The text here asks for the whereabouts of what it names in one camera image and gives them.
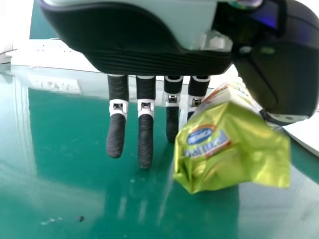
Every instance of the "white object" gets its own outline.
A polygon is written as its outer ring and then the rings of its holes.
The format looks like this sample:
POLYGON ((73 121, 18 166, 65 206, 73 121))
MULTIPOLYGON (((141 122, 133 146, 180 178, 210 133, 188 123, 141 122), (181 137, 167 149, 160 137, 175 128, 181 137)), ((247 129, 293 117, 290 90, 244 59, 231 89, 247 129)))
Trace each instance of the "white object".
POLYGON ((128 118, 128 110, 129 110, 129 102, 123 100, 110 100, 110 116, 115 114, 121 114, 127 120, 128 118), (114 109, 114 105, 122 105, 121 110, 114 109))
POLYGON ((259 107, 255 100, 251 97, 247 88, 241 83, 226 83, 213 90, 202 104, 196 109, 192 117, 202 113, 206 109, 226 102, 233 102, 250 111, 259 114, 259 107))
POLYGON ((155 100, 150 99, 139 99, 138 100, 138 111, 139 111, 139 117, 141 115, 150 115, 154 119, 154 111, 155 111, 155 100), (142 104, 150 104, 149 108, 143 108, 142 104))
POLYGON ((301 146, 319 157, 319 112, 308 120, 285 126, 284 129, 301 146))

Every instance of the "green table surface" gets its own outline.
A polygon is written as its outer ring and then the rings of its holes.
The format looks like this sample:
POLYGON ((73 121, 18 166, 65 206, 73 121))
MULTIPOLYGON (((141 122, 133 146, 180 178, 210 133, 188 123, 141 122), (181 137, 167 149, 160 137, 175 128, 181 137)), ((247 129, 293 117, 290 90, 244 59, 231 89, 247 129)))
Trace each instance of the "green table surface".
MULTIPOLYGON (((292 184, 189 195, 172 179, 163 82, 138 168, 134 78, 123 156, 107 157, 107 76, 0 65, 0 239, 318 239, 319 159, 292 141, 292 184)), ((187 86, 180 121, 186 121, 187 86)))

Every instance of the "yellow foil bag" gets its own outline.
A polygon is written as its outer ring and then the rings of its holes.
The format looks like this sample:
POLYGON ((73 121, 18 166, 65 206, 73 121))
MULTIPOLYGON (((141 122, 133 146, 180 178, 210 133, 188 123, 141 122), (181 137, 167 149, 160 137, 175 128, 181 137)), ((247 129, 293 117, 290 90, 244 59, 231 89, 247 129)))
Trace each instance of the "yellow foil bag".
POLYGON ((174 179, 191 194, 242 182, 290 185, 290 140, 263 121, 240 83, 204 100, 178 133, 174 159, 174 179))

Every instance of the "small debris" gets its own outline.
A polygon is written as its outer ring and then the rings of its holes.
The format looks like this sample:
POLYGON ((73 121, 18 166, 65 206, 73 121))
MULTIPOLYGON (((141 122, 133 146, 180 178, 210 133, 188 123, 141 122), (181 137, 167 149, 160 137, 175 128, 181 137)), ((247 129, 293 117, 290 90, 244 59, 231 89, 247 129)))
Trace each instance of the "small debris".
POLYGON ((79 221, 79 222, 83 222, 83 221, 84 221, 84 216, 79 216, 79 217, 78 217, 78 221, 79 221))

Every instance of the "black rubber fingertip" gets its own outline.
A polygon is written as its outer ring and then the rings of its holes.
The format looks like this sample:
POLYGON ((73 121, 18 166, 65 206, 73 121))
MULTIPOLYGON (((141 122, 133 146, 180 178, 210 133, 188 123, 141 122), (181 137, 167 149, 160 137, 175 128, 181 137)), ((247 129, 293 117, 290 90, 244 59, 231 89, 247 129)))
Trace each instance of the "black rubber fingertip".
POLYGON ((153 117, 141 115, 139 117, 139 166, 149 169, 153 161, 153 117))
POLYGON ((110 117, 109 133, 106 140, 106 152, 110 158, 119 158, 122 155, 125 138, 126 119, 122 114, 110 117))
POLYGON ((166 107, 166 136, 169 143, 175 143, 178 134, 179 107, 166 107))
POLYGON ((192 117, 194 114, 194 112, 188 112, 188 115, 187 115, 187 121, 190 119, 190 117, 192 117))

